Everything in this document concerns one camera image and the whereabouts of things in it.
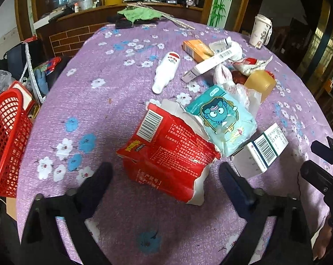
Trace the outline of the person's right hand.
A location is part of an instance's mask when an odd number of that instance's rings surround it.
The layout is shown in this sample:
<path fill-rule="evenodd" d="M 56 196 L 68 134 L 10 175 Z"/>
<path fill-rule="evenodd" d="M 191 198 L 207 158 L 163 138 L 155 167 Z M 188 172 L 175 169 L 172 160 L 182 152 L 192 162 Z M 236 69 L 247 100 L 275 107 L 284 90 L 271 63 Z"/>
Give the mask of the person's right hand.
<path fill-rule="evenodd" d="M 331 237 L 332 228 L 328 225 L 328 222 L 326 222 L 322 229 L 320 229 L 319 235 L 314 243 L 312 249 L 313 260 L 321 259 L 324 256 L 326 249 L 330 243 Z"/>

